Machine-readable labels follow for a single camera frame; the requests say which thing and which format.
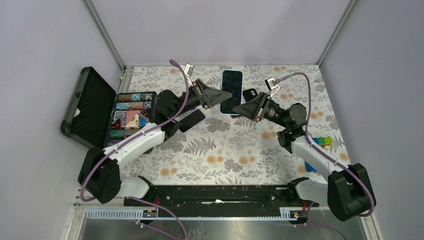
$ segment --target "smartphone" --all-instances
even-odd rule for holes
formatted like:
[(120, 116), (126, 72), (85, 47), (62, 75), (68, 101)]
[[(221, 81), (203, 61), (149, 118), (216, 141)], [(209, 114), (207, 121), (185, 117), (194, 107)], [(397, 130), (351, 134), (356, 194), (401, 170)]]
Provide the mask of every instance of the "smartphone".
[(232, 97), (221, 102), (219, 112), (226, 115), (237, 115), (233, 108), (242, 103), (243, 72), (238, 70), (222, 71), (221, 90), (231, 93)]
[(182, 133), (186, 133), (188, 130), (194, 128), (195, 126), (199, 125), (201, 122), (203, 122), (206, 119), (206, 116), (203, 114), (202, 111), (199, 109), (194, 110), (189, 115), (185, 116), (183, 119), (181, 119), (179, 122), (181, 123), (181, 126), (179, 127), (179, 130)]

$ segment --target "gray wall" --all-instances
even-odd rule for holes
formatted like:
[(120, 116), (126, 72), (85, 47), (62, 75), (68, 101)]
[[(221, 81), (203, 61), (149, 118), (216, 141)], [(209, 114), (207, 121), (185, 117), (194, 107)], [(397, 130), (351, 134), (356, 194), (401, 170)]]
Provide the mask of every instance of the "gray wall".
[(321, 70), (385, 240), (424, 235), (424, 1), (359, 1)]
[(0, 3), (0, 239), (57, 240), (87, 149), (59, 131), (79, 72), (118, 67), (79, 0)]
[(316, 63), (349, 0), (93, 0), (128, 65)]

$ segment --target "table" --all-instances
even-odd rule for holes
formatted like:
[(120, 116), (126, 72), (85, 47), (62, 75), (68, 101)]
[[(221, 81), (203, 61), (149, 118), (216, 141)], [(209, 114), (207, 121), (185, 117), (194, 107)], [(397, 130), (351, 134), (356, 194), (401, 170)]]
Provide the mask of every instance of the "table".
[[(313, 137), (332, 138), (330, 152), (349, 163), (326, 86), (317, 65), (217, 65), (195, 66), (192, 79), (200, 78), (210, 87), (220, 88), (225, 69), (243, 72), (243, 89), (267, 92), (264, 80), (304, 72), (311, 81)], [(307, 82), (295, 76), (280, 84), (273, 97), (282, 108), (294, 103), (308, 107)], [(180, 71), (173, 66), (137, 66), (129, 92), (172, 90), (177, 96), (185, 91)], [(282, 148), (277, 132), (284, 128), (267, 120), (255, 123), (247, 118), (232, 119), (219, 107), (202, 110), (206, 120), (186, 134), (177, 132), (168, 141), (155, 146), (150, 154), (137, 157), (123, 169), (127, 176), (144, 176), (155, 185), (265, 185), (286, 184), (299, 177), (326, 182), (318, 173), (306, 172), (304, 161)]]

